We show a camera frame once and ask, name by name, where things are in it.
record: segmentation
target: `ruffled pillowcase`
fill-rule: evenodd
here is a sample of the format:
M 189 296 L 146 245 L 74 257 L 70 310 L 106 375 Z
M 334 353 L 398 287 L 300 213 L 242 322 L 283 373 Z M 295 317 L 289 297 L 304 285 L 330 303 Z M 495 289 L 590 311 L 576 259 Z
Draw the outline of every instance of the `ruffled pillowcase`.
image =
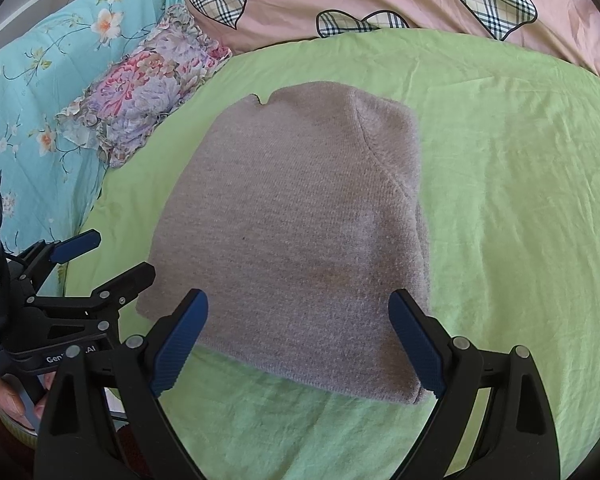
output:
M 184 5 L 174 5 L 131 54 L 56 115 L 58 133 L 119 168 L 231 55 Z

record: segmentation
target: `bed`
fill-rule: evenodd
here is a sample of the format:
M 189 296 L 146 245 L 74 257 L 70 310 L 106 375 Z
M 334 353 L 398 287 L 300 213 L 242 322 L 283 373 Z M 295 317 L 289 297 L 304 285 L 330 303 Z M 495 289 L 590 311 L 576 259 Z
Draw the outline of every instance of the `bed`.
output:
M 67 7 L 0 54 L 0 100 L 16 101 L 25 111 L 0 123 L 5 132 L 0 140 L 7 139 L 6 147 L 0 146 L 0 169 L 13 188 L 6 209 L 12 215 L 3 233 L 8 248 L 26 246 L 21 240 L 27 227 L 27 237 L 58 239 L 97 229 L 101 248 L 62 269 L 58 279 L 66 277 L 67 295 L 88 294 L 148 256 L 171 189 L 228 105 L 251 93 L 265 101 L 278 88 L 313 80 L 393 98 L 413 108 L 421 126 L 421 201 L 430 229 L 434 314 L 449 333 L 468 336 L 479 348 L 508 352 L 525 344 L 531 349 L 556 421 L 562 476 L 595 478 L 600 467 L 600 78 L 594 68 L 506 41 L 427 28 L 290 38 L 234 57 L 158 127 L 147 146 L 121 169 L 106 171 L 90 150 L 56 139 L 47 120 L 139 41 L 141 35 L 132 30 L 155 23 L 165 5 L 178 0 L 114 2 L 125 10 L 138 6 L 129 15 L 134 23 L 121 31 L 133 39 L 106 47 L 80 25 L 89 23 L 87 12 L 96 20 L 95 1 L 75 2 L 83 7 Z M 58 20 L 69 20 L 59 25 L 69 28 L 45 28 Z M 76 64 L 74 54 L 51 49 L 39 56 L 28 43 L 23 49 L 32 38 L 54 44 L 81 27 L 84 32 L 75 32 L 75 38 L 84 35 L 89 47 L 80 50 L 87 40 L 70 39 L 62 48 L 93 56 L 90 63 Z M 17 74 L 23 51 L 34 56 L 34 76 L 5 79 L 4 60 L 13 57 L 15 66 L 9 68 Z M 26 63 L 23 70 L 32 60 Z M 73 80 L 45 83 L 53 71 Z M 34 112 L 35 120 L 25 124 L 27 113 Z M 25 139 L 36 156 L 31 161 L 23 155 Z M 57 149 L 45 151 L 49 146 Z M 5 153 L 11 153 L 9 160 Z M 42 200 L 25 202 L 23 180 Z M 16 222 L 20 207 L 30 212 L 31 225 Z M 123 309 L 122 336 L 149 328 L 133 305 Z M 485 396 L 478 399 L 476 415 L 484 402 Z M 254 480 L 389 478 L 432 409 L 431 399 L 402 406 L 317 390 L 204 348 L 193 352 L 161 403 L 208 478 Z M 477 429 L 474 417 L 452 468 L 462 467 Z

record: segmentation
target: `orange flower print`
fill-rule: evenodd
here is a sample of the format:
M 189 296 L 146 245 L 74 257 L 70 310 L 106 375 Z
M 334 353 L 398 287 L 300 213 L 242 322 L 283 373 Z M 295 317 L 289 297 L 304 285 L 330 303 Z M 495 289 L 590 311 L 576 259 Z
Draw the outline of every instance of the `orange flower print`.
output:
M 40 156 L 56 150 L 56 133 L 48 124 L 45 125 L 44 131 L 38 134 L 38 144 L 40 145 Z
M 124 18 L 124 12 L 110 12 L 109 9 L 102 9 L 91 30 L 100 35 L 100 43 L 109 44 L 109 41 L 119 38 L 122 34 L 120 23 Z

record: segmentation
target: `knit hat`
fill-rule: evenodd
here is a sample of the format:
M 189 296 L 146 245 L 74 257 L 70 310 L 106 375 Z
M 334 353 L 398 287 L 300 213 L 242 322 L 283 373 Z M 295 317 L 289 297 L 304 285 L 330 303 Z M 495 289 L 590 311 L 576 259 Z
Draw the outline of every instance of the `knit hat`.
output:
M 157 320 L 200 288 L 201 344 L 318 388 L 415 402 L 387 305 L 406 288 L 428 307 L 419 174 L 416 121 L 397 102 L 329 82 L 250 95 L 174 187 L 138 311 Z

